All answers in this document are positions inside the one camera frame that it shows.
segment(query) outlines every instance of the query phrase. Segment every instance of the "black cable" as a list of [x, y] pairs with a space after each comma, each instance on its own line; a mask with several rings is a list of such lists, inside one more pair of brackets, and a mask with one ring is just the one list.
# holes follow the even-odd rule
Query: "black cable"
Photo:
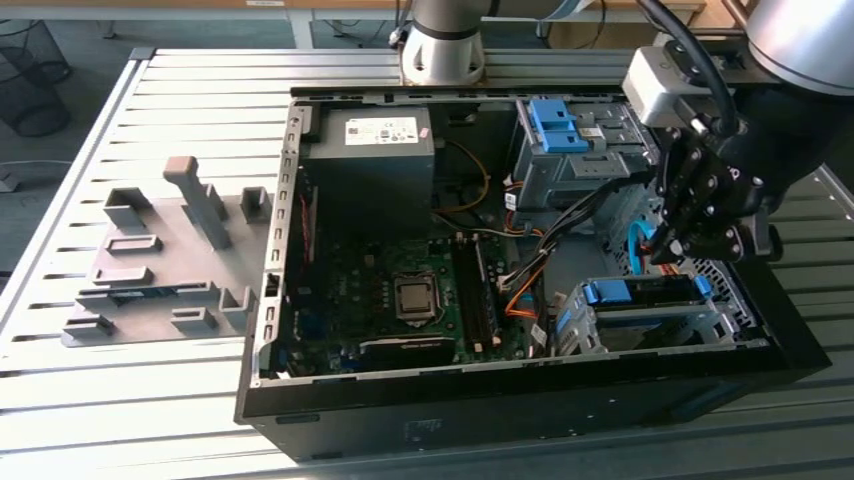
[[570, 208], [567, 208], [551, 227], [543, 233], [543, 237], [537, 245], [537, 254], [527, 263], [507, 275], [502, 281], [505, 285], [515, 282], [527, 272], [531, 272], [539, 266], [541, 261], [549, 261], [551, 252], [554, 252], [561, 235], [569, 233], [577, 226], [585, 223], [599, 210], [602, 204], [611, 194], [629, 185], [649, 183], [653, 179], [651, 172], [638, 172], [626, 178], [610, 180], [597, 190], [590, 192], [581, 200], [578, 200]]
[[409, 23], [409, 18], [410, 18], [410, 12], [413, 11], [413, 4], [415, 3], [415, 0], [407, 0], [406, 2], [406, 6], [403, 7], [403, 14], [401, 15], [401, 25], [406, 27], [406, 24]]
[[354, 35], [351, 33], [345, 32], [343, 30], [341, 30], [335, 26], [335, 24], [333, 22], [330, 22], [329, 20], [325, 20], [323, 23], [326, 23], [330, 26], [330, 28], [338, 32], [339, 35], [342, 35], [343, 37], [347, 37], [347, 38], [350, 38], [353, 40], [357, 40], [359, 42], [359, 44], [358, 44], [359, 48], [365, 48], [366, 45], [370, 46], [374, 43], [374, 41], [379, 37], [379, 32], [383, 30], [383, 27], [386, 26], [386, 23], [389, 23], [389, 21], [383, 20], [381, 22], [379, 28], [377, 29], [377, 32], [374, 32], [374, 35], [367, 40], [365, 38], [359, 37], [358, 35]]
[[[457, 201], [458, 201], [458, 205], [466, 205], [469, 203], [466, 201], [466, 196], [463, 195], [463, 188], [462, 187], [461, 187], [459, 190], [457, 190]], [[478, 215], [474, 210], [466, 210], [466, 213], [469, 214], [469, 216], [475, 221], [475, 224], [478, 224], [483, 228], [490, 228], [487, 223], [481, 218], [481, 215]]]
[[711, 90], [711, 97], [721, 112], [721, 118], [714, 122], [713, 128], [718, 135], [732, 137], [738, 132], [736, 100], [733, 100], [724, 76], [711, 60], [711, 55], [709, 55], [709, 52], [689, 30], [689, 27], [685, 26], [682, 20], [679, 20], [667, 7], [662, 5], [659, 0], [638, 0], [638, 5], [646, 10], [646, 13], [649, 13], [658, 25], [667, 30], [667, 33], [674, 40], [679, 42], [691, 57], [694, 65], [703, 75], [709, 90]]
[[602, 37], [602, 32], [605, 32], [605, 25], [607, 23], [607, 18], [609, 18], [609, 5], [607, 3], [605, 3], [605, 0], [599, 0], [599, 4], [602, 5], [602, 8], [599, 9], [601, 17], [599, 17], [599, 25], [597, 26], [597, 34], [594, 35], [593, 39], [590, 39], [590, 41], [581, 44], [578, 47], [575, 47], [575, 49], [595, 47], [597, 42], [599, 41], [599, 37]]

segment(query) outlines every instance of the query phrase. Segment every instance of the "aluminum table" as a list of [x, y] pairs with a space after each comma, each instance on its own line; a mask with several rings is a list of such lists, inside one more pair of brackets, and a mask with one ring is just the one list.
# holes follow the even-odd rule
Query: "aluminum table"
[[[854, 203], [820, 170], [776, 216], [777, 274], [834, 366], [675, 427], [297, 465], [232, 421], [242, 338], [68, 349], [60, 332], [107, 229], [111, 188], [176, 197], [194, 155], [220, 195], [274, 190], [290, 88], [394, 85], [370, 50], [135, 52], [0, 297], [0, 477], [854, 478]], [[491, 51], [502, 85], [609, 83], [630, 52]]]

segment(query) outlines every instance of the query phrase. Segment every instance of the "cable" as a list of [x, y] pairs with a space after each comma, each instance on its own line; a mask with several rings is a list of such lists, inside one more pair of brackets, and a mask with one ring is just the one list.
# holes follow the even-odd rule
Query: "cable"
[[522, 288], [519, 289], [519, 291], [517, 292], [517, 294], [513, 296], [513, 298], [510, 299], [510, 302], [507, 303], [507, 306], [505, 307], [505, 313], [507, 315], [511, 315], [510, 312], [523, 312], [521, 310], [515, 310], [514, 306], [517, 305], [517, 302], [519, 301], [519, 298], [522, 298], [522, 294], [525, 293], [525, 291], [529, 289], [529, 287], [531, 286], [531, 284], [534, 283], [534, 280], [537, 280], [537, 277], [543, 273], [543, 269], [546, 268], [546, 264], [543, 263], [541, 265], [541, 267], [537, 269], [537, 271], [531, 274], [531, 276], [529, 277], [527, 281], [525, 282], [525, 284], [522, 285]]
[[517, 233], [502, 232], [501, 230], [493, 230], [491, 228], [467, 227], [467, 226], [457, 223], [454, 220], [451, 220], [449, 217], [446, 217], [442, 213], [438, 213], [438, 212], [434, 212], [433, 215], [439, 220], [442, 220], [442, 222], [446, 225], [449, 225], [451, 228], [454, 228], [457, 230], [466, 230], [466, 231], [470, 231], [470, 232], [490, 233], [493, 235], [498, 235], [499, 237], [506, 237], [506, 238], [522, 238], [522, 237], [525, 237], [525, 235], [521, 235], [521, 234], [517, 234]]
[[682, 20], [679, 20], [667, 7], [662, 5], [661, 0], [638, 0], [638, 5], [641, 5], [642, 10], [646, 10], [649, 16], [667, 31], [674, 40], [679, 42], [691, 57], [694, 65], [703, 75], [709, 90], [711, 90], [711, 97], [721, 112], [721, 118], [714, 122], [713, 128], [718, 135], [732, 137], [738, 132], [736, 101], [733, 100], [724, 76], [711, 60], [709, 52], [689, 30], [689, 27], [682, 23]]
[[599, 0], [599, 5], [601, 5], [601, 8], [599, 8], [601, 17], [599, 17], [599, 24], [597, 25], [597, 34], [594, 35], [593, 39], [590, 39], [587, 42], [585, 42], [578, 47], [575, 47], [575, 49], [595, 47], [597, 42], [599, 41], [599, 37], [602, 37], [602, 32], [605, 32], [605, 25], [607, 23], [609, 5], [607, 3], [605, 3], [605, 0]]
[[410, 12], [413, 11], [413, 5], [415, 4], [415, 0], [407, 0], [406, 7], [403, 7], [403, 14], [401, 15], [401, 26], [406, 27], [410, 18]]
[[4, 165], [30, 165], [32, 163], [59, 163], [63, 165], [71, 165], [74, 162], [67, 162], [66, 160], [20, 160], [15, 162], [0, 162], [0, 167]]
[[379, 28], [377, 29], [377, 32], [374, 32], [374, 35], [373, 35], [373, 36], [371, 36], [371, 38], [369, 38], [367, 40], [366, 40], [365, 38], [362, 38], [361, 36], [358, 36], [358, 35], [354, 35], [354, 34], [351, 34], [351, 33], [345, 32], [345, 31], [343, 31], [342, 29], [339, 29], [339, 28], [335, 26], [335, 24], [334, 24], [333, 22], [330, 22], [329, 20], [325, 20], [325, 21], [323, 21], [323, 23], [326, 23], [326, 24], [330, 26], [330, 28], [331, 28], [333, 30], [335, 30], [335, 32], [337, 32], [339, 35], [342, 35], [343, 37], [347, 37], [347, 38], [350, 38], [350, 39], [353, 39], [353, 40], [357, 40], [357, 41], [359, 42], [359, 48], [365, 48], [365, 46], [366, 46], [366, 45], [371, 45], [371, 44], [377, 41], [377, 38], [379, 37], [379, 33], [382, 32], [383, 27], [386, 26], [386, 23], [389, 23], [389, 20], [383, 20], [383, 21], [379, 23]]
[[478, 165], [478, 169], [481, 170], [481, 174], [483, 175], [483, 190], [481, 191], [481, 195], [478, 196], [478, 198], [475, 199], [474, 202], [467, 203], [466, 205], [459, 205], [457, 207], [446, 207], [446, 208], [439, 208], [438, 210], [435, 210], [437, 213], [455, 213], [455, 212], [463, 212], [463, 211], [469, 210], [470, 208], [474, 208], [478, 205], [481, 205], [481, 202], [483, 202], [483, 199], [486, 198], [487, 194], [490, 193], [490, 174], [486, 171], [486, 167], [483, 166], [483, 162], [481, 161], [481, 159], [475, 156], [474, 153], [471, 153], [471, 151], [466, 147], [463, 147], [462, 144], [457, 143], [454, 140], [446, 140], [445, 142], [449, 145], [454, 145], [457, 148], [459, 148], [462, 150], [462, 152], [466, 154], [466, 156]]
[[[466, 196], [463, 195], [463, 187], [461, 187], [461, 189], [457, 190], [457, 203], [461, 204], [461, 205], [466, 204]], [[475, 221], [477, 225], [479, 225], [482, 228], [490, 228], [490, 225], [483, 221], [483, 219], [481, 218], [481, 215], [478, 215], [478, 213], [474, 210], [466, 210], [465, 213], [469, 214], [471, 219]]]
[[[507, 233], [525, 233], [525, 230], [517, 230], [513, 228], [513, 211], [507, 210], [507, 215], [505, 216], [505, 230]], [[539, 228], [533, 228], [531, 233], [538, 237], [543, 236], [543, 231]]]

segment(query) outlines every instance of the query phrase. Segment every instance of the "mesh trash can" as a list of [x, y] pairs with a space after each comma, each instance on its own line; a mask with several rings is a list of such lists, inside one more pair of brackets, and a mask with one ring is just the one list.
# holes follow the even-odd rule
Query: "mesh trash can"
[[0, 20], [0, 48], [30, 52], [52, 83], [71, 75], [71, 66], [42, 20]]
[[0, 46], [0, 120], [23, 137], [62, 130], [71, 115], [28, 50]]

